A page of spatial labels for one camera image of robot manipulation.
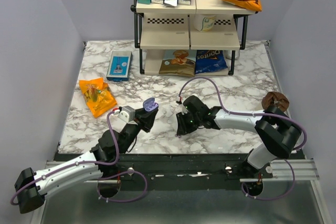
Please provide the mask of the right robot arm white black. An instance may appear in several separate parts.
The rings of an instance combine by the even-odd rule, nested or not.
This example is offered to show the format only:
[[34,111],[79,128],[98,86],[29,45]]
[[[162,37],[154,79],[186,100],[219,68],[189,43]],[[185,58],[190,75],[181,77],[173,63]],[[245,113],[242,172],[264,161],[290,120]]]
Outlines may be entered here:
[[248,153],[241,165],[242,173],[249,178],[255,177],[276,158],[287,159],[302,133],[302,129],[276,106],[255,112],[225,111],[219,106],[209,108],[195,95],[183,102],[176,118],[177,135],[190,134],[202,127],[258,134],[261,144]]

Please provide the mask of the lavender earbud charging case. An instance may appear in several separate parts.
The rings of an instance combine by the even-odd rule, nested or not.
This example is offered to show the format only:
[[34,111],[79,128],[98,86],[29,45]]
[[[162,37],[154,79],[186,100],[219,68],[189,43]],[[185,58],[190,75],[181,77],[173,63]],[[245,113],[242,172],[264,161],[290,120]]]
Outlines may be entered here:
[[154,97],[148,98],[143,102],[143,108],[147,112],[151,112],[159,107],[159,104],[155,101]]

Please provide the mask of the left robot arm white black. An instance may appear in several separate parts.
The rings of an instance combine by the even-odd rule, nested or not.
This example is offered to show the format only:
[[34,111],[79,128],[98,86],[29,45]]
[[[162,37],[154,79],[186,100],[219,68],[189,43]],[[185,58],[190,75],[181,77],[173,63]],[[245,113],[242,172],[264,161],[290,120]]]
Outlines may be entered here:
[[133,168],[120,171],[118,162],[141,131],[150,132],[158,111],[158,108],[134,109],[130,106],[113,109],[107,114],[108,130],[91,150],[51,168],[21,171],[10,204],[26,214],[41,207],[56,193],[88,180],[119,180],[123,175],[134,174],[145,179]]

